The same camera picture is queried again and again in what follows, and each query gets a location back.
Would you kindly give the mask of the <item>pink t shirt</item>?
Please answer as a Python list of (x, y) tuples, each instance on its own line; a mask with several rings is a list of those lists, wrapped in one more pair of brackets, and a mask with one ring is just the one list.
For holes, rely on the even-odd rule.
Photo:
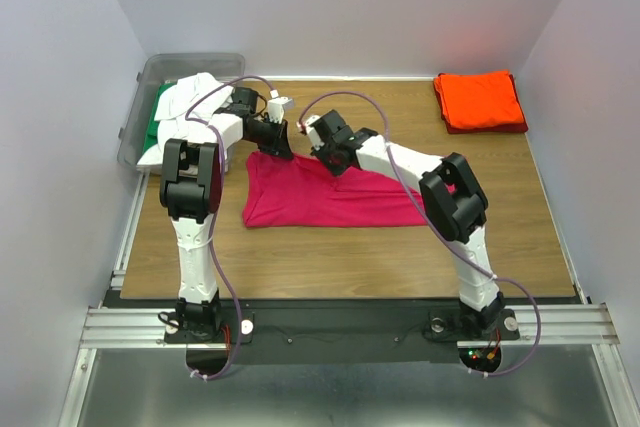
[(409, 227), (424, 223), (399, 182), (350, 168), (335, 177), (318, 160), (253, 152), (246, 161), (248, 228)]

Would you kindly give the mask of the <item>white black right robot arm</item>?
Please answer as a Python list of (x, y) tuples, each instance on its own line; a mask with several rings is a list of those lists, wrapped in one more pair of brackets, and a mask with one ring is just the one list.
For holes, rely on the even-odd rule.
[(401, 184), (454, 259), (461, 328), (472, 337), (494, 329), (505, 302), (486, 246), (488, 199), (466, 158), (420, 153), (368, 128), (354, 131), (335, 110), (312, 115), (299, 127), (312, 155), (333, 175), (357, 168)]

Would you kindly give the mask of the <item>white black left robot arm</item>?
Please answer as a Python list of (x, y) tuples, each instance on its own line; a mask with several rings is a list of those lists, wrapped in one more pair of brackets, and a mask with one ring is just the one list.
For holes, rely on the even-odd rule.
[(184, 120), (201, 127), (199, 135), (170, 138), (164, 144), (159, 199), (176, 235), (180, 285), (175, 310), (162, 312), (167, 343), (209, 343), (231, 339), (221, 313), (212, 254), (213, 229), (222, 198), (226, 155), (240, 141), (256, 144), (263, 153), (291, 160), (285, 113), (294, 105), (275, 90), (258, 111), (257, 91), (235, 87), (231, 100), (206, 114), (202, 96), (185, 112)]

